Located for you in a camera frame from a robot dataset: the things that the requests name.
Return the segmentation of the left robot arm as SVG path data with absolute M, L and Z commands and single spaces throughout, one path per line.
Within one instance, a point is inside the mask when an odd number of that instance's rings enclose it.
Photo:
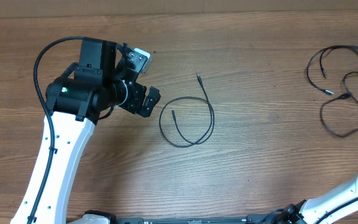
M 71 63 L 37 96 L 45 112 L 43 138 L 23 201 L 13 223 L 65 223 L 81 155 L 99 121 L 120 107 L 149 117 L 159 91 L 137 83 L 152 60 L 127 44 L 81 38 Z

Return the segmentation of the black USB-A to C cable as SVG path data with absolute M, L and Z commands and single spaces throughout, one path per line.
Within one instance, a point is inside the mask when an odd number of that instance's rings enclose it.
M 358 77 L 358 72 L 347 73 L 342 79 L 344 93 L 324 102 L 319 109 L 322 127 L 332 136 L 346 138 L 358 133 L 358 99 L 351 92 L 348 78 Z

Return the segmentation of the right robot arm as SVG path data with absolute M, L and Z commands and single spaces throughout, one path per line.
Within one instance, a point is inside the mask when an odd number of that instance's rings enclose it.
M 332 191 L 298 205 L 289 205 L 274 223 L 334 223 L 358 211 L 358 173 Z

